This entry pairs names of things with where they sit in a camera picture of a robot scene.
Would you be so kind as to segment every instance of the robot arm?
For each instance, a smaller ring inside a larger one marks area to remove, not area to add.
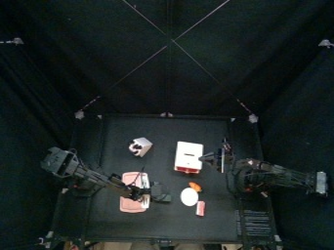
[[[328,196],[325,172],[303,173],[257,159],[237,162],[238,189],[253,191],[270,187],[304,188],[307,193]]]
[[[140,188],[133,185],[126,185],[122,182],[121,176],[117,174],[107,177],[106,175],[87,169],[73,151],[62,150],[58,147],[53,147],[49,150],[50,154],[41,162],[41,166],[57,177],[62,179],[77,177],[94,183],[102,188],[114,189],[124,197],[130,198],[132,200],[141,200],[145,194],[150,194],[150,188]]]
[[[328,196],[328,175],[325,172],[304,173],[257,159],[236,162],[236,154],[228,139],[218,152],[210,152],[198,160],[217,170],[230,172],[236,178],[236,187],[241,192],[269,190],[272,187],[304,188],[307,193]]]

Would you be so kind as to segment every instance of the small white object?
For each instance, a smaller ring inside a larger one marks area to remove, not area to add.
[[[78,111],[78,112],[75,113],[75,116],[77,116],[77,118],[78,118],[79,120],[82,120],[82,119],[85,118],[85,112],[83,112],[83,111]]]
[[[161,113],[161,117],[169,117],[169,118],[172,118],[173,116],[174,116],[173,113],[170,113],[170,112]]]
[[[150,181],[148,175],[142,175],[141,177],[141,188],[150,188]],[[150,207],[150,197],[152,197],[150,194],[142,195],[142,203],[141,203],[142,208]]]
[[[51,230],[46,235],[46,238],[53,238],[53,237],[54,237],[54,230]]]
[[[0,44],[15,44],[17,46],[19,45],[19,44],[26,44],[25,43],[25,41],[23,41],[23,39],[21,38],[21,37],[17,37],[14,40],[11,40],[11,41],[0,41]]]
[[[202,169],[202,162],[198,159],[202,156],[204,145],[178,142],[174,170],[198,174]]]
[[[320,194],[327,194],[328,192],[328,175],[325,172],[317,172],[317,185],[316,185],[316,192]]]
[[[194,206],[198,202],[198,193],[197,191],[192,188],[188,187],[182,191],[182,201],[186,206]]]
[[[265,198],[268,198],[268,194],[266,194],[265,191],[262,191],[261,194],[262,194],[262,196],[264,196]]]
[[[136,156],[144,157],[152,149],[152,146],[152,141],[148,138],[142,137],[133,140],[130,144],[130,151],[134,153]]]
[[[41,242],[39,242],[39,245],[45,245],[45,238],[39,238]]]
[[[254,114],[252,114],[249,117],[249,121],[250,121],[250,123],[257,123],[258,117]]]
[[[276,238],[276,241],[280,241],[280,242],[282,241],[282,239],[281,239],[281,237],[280,237],[278,234],[274,235],[274,238]]]

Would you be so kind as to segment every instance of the cable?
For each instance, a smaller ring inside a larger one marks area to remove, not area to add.
[[[226,0],[177,38],[181,39],[232,0]]]
[[[145,169],[145,165],[144,165],[142,168],[141,168],[141,171],[140,171],[140,173],[138,173],[138,175],[137,175],[137,177],[136,177],[136,180],[130,183],[130,186],[137,184],[137,180],[138,180],[138,178],[140,178],[140,174],[144,172],[144,169]]]
[[[115,88],[121,82],[124,82],[126,80],[126,78],[129,78],[129,76],[138,71],[138,69],[146,65],[148,62],[152,61],[153,58],[156,58],[156,56],[168,48],[168,46],[164,46],[111,86],[109,86],[105,90],[105,95],[107,95],[107,93],[110,92],[110,90],[113,88]],[[101,99],[101,96],[97,96],[90,102],[89,104],[86,104],[82,109],[79,109],[79,111],[85,111],[98,100]]]
[[[189,56],[189,58],[196,62],[196,64],[201,67],[201,69],[204,70],[204,72],[212,77],[212,79],[221,86],[221,88],[225,90],[225,92],[229,94],[229,96],[236,99],[236,101],[240,103],[240,105],[244,107],[244,109],[249,112],[249,114],[253,114],[253,111],[248,108],[248,106],[245,105],[245,103],[238,99],[238,97],[233,94],[233,92],[222,85],[222,82],[210,73],[210,71],[204,67],[204,65],[200,63],[200,61],[192,56],[192,54],[186,51],[186,49],[177,42],[177,40],[173,40],[173,42],[178,46],[178,48],[184,51],[184,53]]]
[[[137,9],[137,7],[134,7],[129,1],[124,0],[124,2],[132,7],[132,9],[144,17],[144,19],[161,31],[161,33],[164,35],[166,35],[166,33],[164,32],[164,30],[158,27],[158,25],[144,15],[144,13]]]
[[[270,172],[265,172],[265,173],[261,173],[261,172],[256,172],[256,173],[250,173],[250,174],[246,174],[246,176],[261,176],[261,175],[277,175],[276,173],[270,173]]]

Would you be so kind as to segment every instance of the white box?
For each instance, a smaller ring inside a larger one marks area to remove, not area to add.
[[[204,145],[178,142],[174,170],[188,174],[198,174],[202,169],[202,162],[198,159],[202,155]]]
[[[136,156],[144,157],[152,149],[152,146],[152,141],[148,138],[142,137],[133,140],[130,144],[130,151],[134,153]]]

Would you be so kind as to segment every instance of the black backdrop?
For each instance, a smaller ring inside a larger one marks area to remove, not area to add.
[[[0,246],[47,234],[75,112],[260,116],[265,158],[333,176],[333,1],[2,1]],[[280,233],[332,249],[333,201],[274,195]]]

